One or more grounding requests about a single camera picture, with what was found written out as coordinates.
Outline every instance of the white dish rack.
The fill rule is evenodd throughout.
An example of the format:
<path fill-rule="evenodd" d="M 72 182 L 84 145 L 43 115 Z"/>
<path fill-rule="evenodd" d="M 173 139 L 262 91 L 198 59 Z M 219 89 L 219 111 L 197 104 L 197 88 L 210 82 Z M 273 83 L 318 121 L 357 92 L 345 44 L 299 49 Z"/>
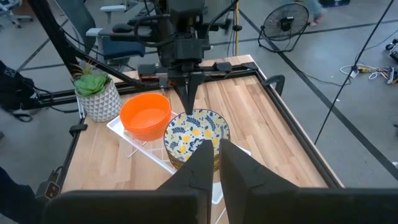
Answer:
<path fill-rule="evenodd" d="M 175 117 L 177 114 L 172 112 L 172 117 Z M 158 165 L 160 165 L 163 169 L 167 170 L 171 175 L 176 172 L 176 169 L 171 164 L 169 157 L 166 153 L 166 148 L 164 147 L 163 138 L 151 141 L 144 142 L 137 139 L 134 139 L 132 135 L 124 129 L 124 126 L 120 120 L 120 117 L 114 118 L 107 124 L 107 127 L 134 146 L 135 149 L 132 151 L 126 151 L 126 157 L 132 157 L 136 152 L 141 152 L 146 155 L 149 159 L 152 159 Z M 245 153 L 251 156 L 251 153 L 243 148 L 241 148 Z M 214 205 L 217 205 L 223 199 L 223 189 L 221 188 L 221 182 L 213 183 L 213 194 L 211 198 L 211 202 Z"/>

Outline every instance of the concrete floor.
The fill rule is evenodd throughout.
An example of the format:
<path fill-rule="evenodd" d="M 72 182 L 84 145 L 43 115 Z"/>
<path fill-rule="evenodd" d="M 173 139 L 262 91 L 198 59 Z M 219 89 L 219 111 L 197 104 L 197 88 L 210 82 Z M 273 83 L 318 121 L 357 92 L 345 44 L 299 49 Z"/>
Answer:
<path fill-rule="evenodd" d="M 282 97 L 312 140 L 325 119 L 328 102 L 333 101 L 339 88 L 299 76 L 297 69 L 324 81 L 341 84 L 345 76 L 339 68 L 353 63 L 389 0 L 351 2 L 349 6 L 328 9 L 322 23 L 307 29 L 295 50 L 282 56 L 259 48 L 252 40 L 258 33 L 251 23 L 260 27 L 278 2 L 241 0 L 240 3 L 250 22 L 241 16 L 243 30 L 239 39 L 243 41 L 239 45 L 239 54 L 251 54 L 267 76 L 285 75 L 287 80 Z M 88 0 L 86 5 L 97 25 L 103 26 L 106 16 L 98 9 L 118 3 L 115 0 Z M 397 29 L 397 10 L 398 3 L 394 3 L 370 46 L 380 43 Z M 117 15 L 114 21 L 126 21 L 136 11 L 132 9 Z M 55 6 L 53 13 L 60 24 L 65 21 L 65 16 L 61 16 Z M 63 62 L 52 43 L 46 41 L 47 35 L 39 22 L 23 23 L 22 29 L 15 29 L 4 20 L 0 23 L 5 27 L 0 30 L 1 60 L 12 68 L 22 69 L 21 73 L 33 78 L 40 88 L 50 91 L 72 88 L 67 69 L 61 65 Z M 65 30 L 72 33 L 69 22 L 65 24 Z M 222 32 L 211 36 L 212 43 L 226 41 L 229 41 L 229 35 Z M 395 61 L 383 51 L 388 41 L 366 51 L 361 62 L 374 67 L 395 66 Z M 276 45 L 283 49 L 286 42 Z M 227 47 L 227 44 L 217 45 L 206 52 L 206 59 L 225 57 Z M 150 54 L 132 58 L 130 65 L 157 61 L 157 55 Z M 398 87 L 386 85 L 382 78 L 368 80 L 365 75 L 352 79 L 352 84 L 342 91 L 336 104 L 338 112 L 331 114 L 317 146 L 345 186 L 398 187 L 398 181 L 390 173 L 395 172 L 397 176 L 398 170 L 391 170 L 387 164 L 398 161 L 398 137 L 392 126 L 398 124 L 396 94 Z M 74 109 L 76 105 L 61 108 Z M 36 190 L 52 169 L 62 165 L 72 139 L 68 130 L 77 122 L 77 114 L 53 110 L 42 110 L 31 123 L 21 123 L 0 113 L 0 129 L 6 134 L 0 142 L 0 166 L 15 181 L 29 184 Z M 7 222 L 0 217 L 0 223 Z"/>

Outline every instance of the orange bowl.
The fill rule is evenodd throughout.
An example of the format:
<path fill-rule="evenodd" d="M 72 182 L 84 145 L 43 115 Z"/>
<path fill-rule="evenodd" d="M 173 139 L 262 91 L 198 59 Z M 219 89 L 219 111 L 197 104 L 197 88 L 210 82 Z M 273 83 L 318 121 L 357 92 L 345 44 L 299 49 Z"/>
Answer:
<path fill-rule="evenodd" d="M 157 128 L 154 131 L 151 131 L 149 133 L 132 133 L 132 136 L 135 139 L 138 139 L 140 141 L 155 141 L 156 139 L 161 138 L 164 135 L 164 132 L 166 131 L 167 125 L 169 123 L 165 123 L 162 127 Z"/>
<path fill-rule="evenodd" d="M 152 127 L 149 128 L 149 129 L 132 129 L 131 131 L 133 131 L 134 133 L 143 133 L 143 134 L 148 133 L 148 132 L 151 132 L 152 130 L 155 130 L 155 129 L 158 129 L 158 128 L 164 126 L 165 123 L 170 122 L 171 115 L 172 115 L 172 114 L 171 114 L 171 112 L 170 112 L 170 113 L 166 116 L 166 118 L 164 119 L 164 121 L 160 122 L 159 124 L 157 124 L 157 125 L 155 125 L 155 126 L 152 126 Z"/>
<path fill-rule="evenodd" d="M 124 128 L 143 141 L 161 138 L 170 117 L 169 100 L 157 93 L 137 95 L 128 100 L 120 110 L 120 120 Z"/>

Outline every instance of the wooden tabletop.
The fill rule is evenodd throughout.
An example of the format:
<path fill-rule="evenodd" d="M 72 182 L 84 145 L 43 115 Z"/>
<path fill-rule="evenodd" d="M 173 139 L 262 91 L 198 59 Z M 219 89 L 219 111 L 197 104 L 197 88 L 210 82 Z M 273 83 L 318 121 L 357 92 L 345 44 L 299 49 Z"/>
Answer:
<path fill-rule="evenodd" d="M 244 55 L 208 60 L 203 65 L 212 65 L 215 61 L 238 65 L 253 62 L 253 59 Z M 129 72 L 128 75 L 135 77 L 137 74 Z M 180 99 L 173 90 L 164 94 L 174 112 L 183 112 Z M 124 95 L 122 99 L 126 101 L 132 96 Z M 221 114 L 229 124 L 231 141 L 249 150 L 253 158 L 276 174 L 301 187 L 326 187 L 255 76 L 200 85 L 195 108 L 207 108 Z M 80 134 L 62 192 L 156 189 L 170 177 L 142 153 L 135 153 L 128 159 L 124 152 L 132 146 L 108 129 L 106 123 L 96 123 L 90 118 L 86 118 L 85 123 L 88 129 Z"/>

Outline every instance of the stack of plates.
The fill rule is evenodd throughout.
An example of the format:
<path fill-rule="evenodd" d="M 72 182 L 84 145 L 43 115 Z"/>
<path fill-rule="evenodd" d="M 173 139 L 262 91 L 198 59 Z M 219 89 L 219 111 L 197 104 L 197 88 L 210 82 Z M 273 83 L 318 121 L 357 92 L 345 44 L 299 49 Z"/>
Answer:
<path fill-rule="evenodd" d="M 190 158 L 203 140 L 214 146 L 214 170 L 218 170 L 220 139 L 230 140 L 225 119 L 211 110 L 195 109 L 192 115 L 181 113 L 167 126 L 164 144 L 172 165 L 179 169 Z"/>

